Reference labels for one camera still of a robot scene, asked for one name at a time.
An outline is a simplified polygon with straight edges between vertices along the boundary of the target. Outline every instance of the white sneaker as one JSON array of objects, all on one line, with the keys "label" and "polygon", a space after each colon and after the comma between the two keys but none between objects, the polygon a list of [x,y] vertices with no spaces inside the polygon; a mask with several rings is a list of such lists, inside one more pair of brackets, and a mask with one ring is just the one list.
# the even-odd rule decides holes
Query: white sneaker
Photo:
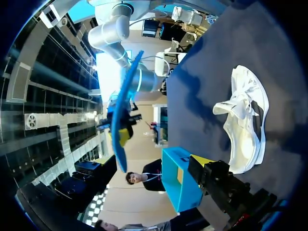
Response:
[{"label": "white sneaker", "polygon": [[269,101],[258,78],[244,66],[233,69],[231,89],[230,100],[217,103],[213,113],[228,113],[223,128],[231,141],[230,171],[240,174],[263,161]]}]

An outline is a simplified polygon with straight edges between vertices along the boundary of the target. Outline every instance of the person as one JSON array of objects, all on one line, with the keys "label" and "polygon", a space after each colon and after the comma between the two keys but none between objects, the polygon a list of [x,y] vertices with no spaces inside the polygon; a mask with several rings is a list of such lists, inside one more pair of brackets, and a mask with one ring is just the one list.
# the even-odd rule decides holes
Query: person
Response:
[{"label": "person", "polygon": [[162,182],[162,160],[158,159],[144,166],[142,174],[129,172],[126,181],[130,185],[142,182],[149,191],[166,191]]},{"label": "person", "polygon": [[103,220],[98,220],[95,224],[95,228],[101,231],[200,231],[207,226],[209,226],[209,223],[202,217],[197,208],[186,210],[170,221],[159,223],[150,227],[135,224],[125,225],[119,229],[117,226],[104,222]]}]

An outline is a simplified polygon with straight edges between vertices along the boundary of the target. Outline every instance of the ceiling light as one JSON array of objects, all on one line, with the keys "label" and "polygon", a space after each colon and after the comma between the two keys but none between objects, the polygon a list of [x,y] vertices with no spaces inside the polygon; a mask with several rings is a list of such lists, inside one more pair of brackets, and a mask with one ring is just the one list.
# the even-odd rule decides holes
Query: ceiling light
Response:
[{"label": "ceiling light", "polygon": [[92,222],[93,222],[93,223],[96,223],[97,221],[98,221],[98,218],[96,218],[96,217],[93,217],[93,218],[92,218]]}]

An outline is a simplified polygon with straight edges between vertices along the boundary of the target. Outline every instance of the gray table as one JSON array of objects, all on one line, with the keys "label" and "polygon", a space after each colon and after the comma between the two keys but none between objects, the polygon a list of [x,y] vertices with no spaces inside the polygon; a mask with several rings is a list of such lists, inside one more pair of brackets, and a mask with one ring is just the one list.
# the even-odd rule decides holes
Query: gray table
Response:
[{"label": "gray table", "polygon": [[[253,193],[264,188],[287,199],[307,164],[307,82],[288,36],[257,2],[229,7],[168,78],[169,147],[228,163],[226,115],[213,115],[212,109],[230,98],[231,72],[238,64],[257,75],[270,108],[263,163],[236,176],[251,183]],[[211,213],[211,206],[205,210]]]}]

